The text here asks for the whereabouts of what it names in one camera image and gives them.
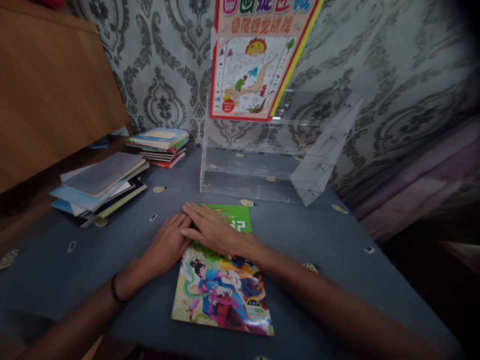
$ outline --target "yellow border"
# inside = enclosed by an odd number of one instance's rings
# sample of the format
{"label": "yellow border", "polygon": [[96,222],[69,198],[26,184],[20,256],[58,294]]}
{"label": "yellow border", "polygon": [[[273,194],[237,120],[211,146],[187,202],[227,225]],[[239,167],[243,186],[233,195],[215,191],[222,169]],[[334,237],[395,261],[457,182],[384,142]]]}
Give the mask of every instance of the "yellow border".
{"label": "yellow border", "polygon": [[313,12],[313,16],[311,17],[310,23],[306,27],[305,34],[303,35],[303,38],[300,41],[300,45],[298,46],[298,49],[296,50],[295,56],[293,57],[293,61],[291,63],[290,68],[288,69],[285,79],[283,80],[283,83],[281,84],[280,89],[278,90],[278,95],[276,97],[275,103],[273,104],[273,107],[271,108],[270,116],[275,115],[275,111],[277,110],[277,107],[279,106],[280,100],[282,99],[282,95],[285,92],[285,89],[287,87],[287,84],[290,81],[290,78],[292,77],[292,73],[294,72],[295,66],[297,65],[297,62],[299,61],[300,55],[302,54],[302,51],[304,50],[305,43],[307,42],[307,39],[309,38],[310,32],[312,31],[315,21],[317,20],[317,17],[319,16],[320,10],[322,9],[322,6],[324,5],[324,0],[320,0],[318,2],[318,5],[316,9]]}

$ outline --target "wooden cabinet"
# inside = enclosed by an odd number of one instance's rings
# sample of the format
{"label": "wooden cabinet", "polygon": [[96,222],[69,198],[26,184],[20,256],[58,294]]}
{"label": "wooden cabinet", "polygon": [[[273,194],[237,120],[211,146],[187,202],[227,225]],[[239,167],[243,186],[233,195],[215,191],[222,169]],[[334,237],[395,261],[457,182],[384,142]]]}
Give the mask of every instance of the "wooden cabinet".
{"label": "wooden cabinet", "polygon": [[0,193],[128,122],[93,23],[0,0]]}

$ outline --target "black wristband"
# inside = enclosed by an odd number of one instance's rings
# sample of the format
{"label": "black wristband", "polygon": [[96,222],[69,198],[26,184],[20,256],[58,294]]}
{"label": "black wristband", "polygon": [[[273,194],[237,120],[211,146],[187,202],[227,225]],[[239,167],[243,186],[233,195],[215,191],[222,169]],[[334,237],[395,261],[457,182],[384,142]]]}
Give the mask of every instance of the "black wristband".
{"label": "black wristband", "polygon": [[115,301],[120,304],[120,305],[124,305],[126,304],[127,302],[126,301],[123,301],[122,299],[119,298],[119,296],[117,295],[117,291],[115,290],[115,277],[117,276],[117,274],[113,275],[113,277],[111,278],[111,281],[110,281],[110,287],[111,287],[111,295],[113,296],[113,298],[115,299]]}

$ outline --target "hand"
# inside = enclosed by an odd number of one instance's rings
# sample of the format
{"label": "hand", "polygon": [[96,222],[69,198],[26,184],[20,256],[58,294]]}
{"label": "hand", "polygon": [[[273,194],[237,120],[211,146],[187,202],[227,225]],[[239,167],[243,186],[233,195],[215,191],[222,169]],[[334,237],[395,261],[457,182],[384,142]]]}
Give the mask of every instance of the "hand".
{"label": "hand", "polygon": [[180,233],[192,220],[184,213],[169,217],[153,237],[150,246],[136,261],[149,280],[165,274],[182,257],[191,240]]}
{"label": "hand", "polygon": [[219,254],[248,258],[251,248],[258,244],[251,234],[236,231],[206,206],[187,202],[182,206],[182,209],[192,219],[200,232],[186,228],[180,230],[181,234],[199,241],[202,245],[215,250]]}

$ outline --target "gray notebook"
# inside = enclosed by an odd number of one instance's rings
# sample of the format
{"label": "gray notebook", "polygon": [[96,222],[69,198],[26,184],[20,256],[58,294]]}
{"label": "gray notebook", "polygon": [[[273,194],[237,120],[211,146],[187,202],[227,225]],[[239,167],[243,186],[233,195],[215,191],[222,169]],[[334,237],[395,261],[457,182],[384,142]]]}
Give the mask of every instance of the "gray notebook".
{"label": "gray notebook", "polygon": [[64,181],[63,185],[98,198],[144,162],[142,155],[116,152]]}

